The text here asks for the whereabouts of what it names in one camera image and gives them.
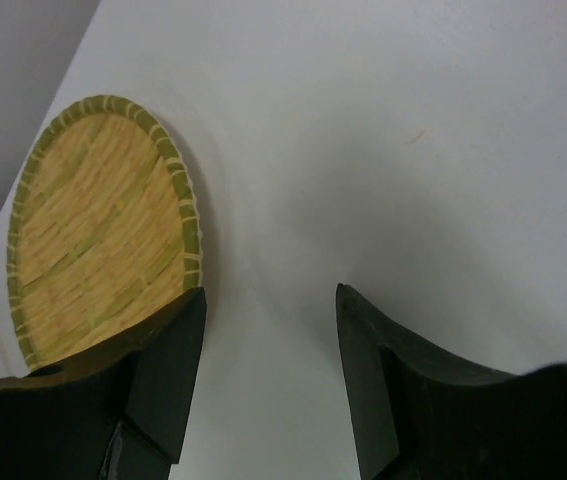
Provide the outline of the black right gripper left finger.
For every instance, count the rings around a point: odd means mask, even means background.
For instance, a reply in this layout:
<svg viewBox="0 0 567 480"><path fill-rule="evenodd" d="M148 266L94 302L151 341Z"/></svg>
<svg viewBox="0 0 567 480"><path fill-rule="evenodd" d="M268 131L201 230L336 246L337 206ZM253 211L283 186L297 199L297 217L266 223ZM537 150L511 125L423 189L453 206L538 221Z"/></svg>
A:
<svg viewBox="0 0 567 480"><path fill-rule="evenodd" d="M203 288L24 378L0 380L0 479L165 479L181 456Z"/></svg>

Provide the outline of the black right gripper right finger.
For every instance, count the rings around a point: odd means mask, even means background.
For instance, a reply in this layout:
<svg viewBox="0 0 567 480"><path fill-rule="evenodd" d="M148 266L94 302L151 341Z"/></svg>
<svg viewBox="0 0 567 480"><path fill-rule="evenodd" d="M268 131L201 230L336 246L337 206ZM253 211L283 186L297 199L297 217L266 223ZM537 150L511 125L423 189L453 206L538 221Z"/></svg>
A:
<svg viewBox="0 0 567 480"><path fill-rule="evenodd" d="M336 321L362 478L567 479L567 363L488 368L345 284Z"/></svg>

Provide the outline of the yellow woven round plate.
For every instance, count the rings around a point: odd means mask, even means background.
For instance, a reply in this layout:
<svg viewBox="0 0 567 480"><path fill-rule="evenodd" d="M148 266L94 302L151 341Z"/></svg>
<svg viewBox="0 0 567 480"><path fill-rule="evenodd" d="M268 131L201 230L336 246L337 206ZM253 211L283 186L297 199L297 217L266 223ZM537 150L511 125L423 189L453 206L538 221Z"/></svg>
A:
<svg viewBox="0 0 567 480"><path fill-rule="evenodd" d="M116 95L62 110L23 165L7 231L10 315L27 370L199 287L199 220L186 162L148 110Z"/></svg>

